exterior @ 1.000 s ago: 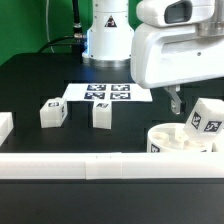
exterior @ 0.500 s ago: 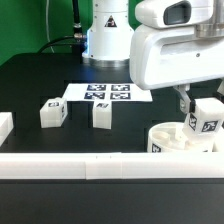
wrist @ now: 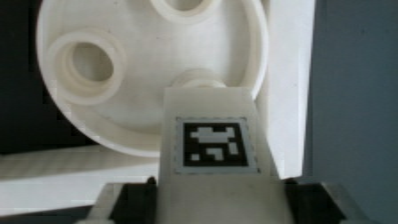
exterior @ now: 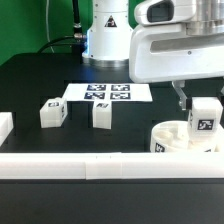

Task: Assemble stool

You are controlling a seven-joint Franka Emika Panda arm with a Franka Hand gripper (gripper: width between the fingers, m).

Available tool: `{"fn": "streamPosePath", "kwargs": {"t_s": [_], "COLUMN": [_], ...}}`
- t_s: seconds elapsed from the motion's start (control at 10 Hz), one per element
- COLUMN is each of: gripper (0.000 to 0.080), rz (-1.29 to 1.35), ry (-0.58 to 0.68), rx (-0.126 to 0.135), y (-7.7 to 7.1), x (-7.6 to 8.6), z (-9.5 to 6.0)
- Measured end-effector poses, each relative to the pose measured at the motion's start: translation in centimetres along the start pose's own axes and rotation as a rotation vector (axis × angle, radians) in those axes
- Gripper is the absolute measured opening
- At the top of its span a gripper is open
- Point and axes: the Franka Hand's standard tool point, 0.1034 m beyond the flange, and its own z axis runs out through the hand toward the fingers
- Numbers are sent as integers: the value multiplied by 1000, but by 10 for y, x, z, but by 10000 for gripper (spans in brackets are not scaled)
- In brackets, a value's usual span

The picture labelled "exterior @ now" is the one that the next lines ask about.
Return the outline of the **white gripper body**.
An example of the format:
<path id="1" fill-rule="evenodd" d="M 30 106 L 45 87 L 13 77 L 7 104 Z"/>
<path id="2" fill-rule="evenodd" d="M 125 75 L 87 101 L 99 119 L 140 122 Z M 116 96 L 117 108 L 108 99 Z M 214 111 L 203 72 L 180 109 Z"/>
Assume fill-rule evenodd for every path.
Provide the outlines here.
<path id="1" fill-rule="evenodd" d="M 188 36 L 183 24 L 138 25 L 131 38 L 129 76 L 135 83 L 224 76 L 224 34 Z"/>

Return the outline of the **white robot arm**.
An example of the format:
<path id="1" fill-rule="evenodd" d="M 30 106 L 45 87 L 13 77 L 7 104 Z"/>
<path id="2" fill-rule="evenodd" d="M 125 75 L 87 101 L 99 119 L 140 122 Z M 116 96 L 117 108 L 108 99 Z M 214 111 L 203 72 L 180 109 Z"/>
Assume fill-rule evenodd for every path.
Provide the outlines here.
<path id="1" fill-rule="evenodd" d="M 224 76 L 224 0 L 144 0 L 128 22 L 129 0 L 93 0 L 83 60 L 129 66 L 135 83 L 173 83 L 181 106 L 189 79 Z"/>

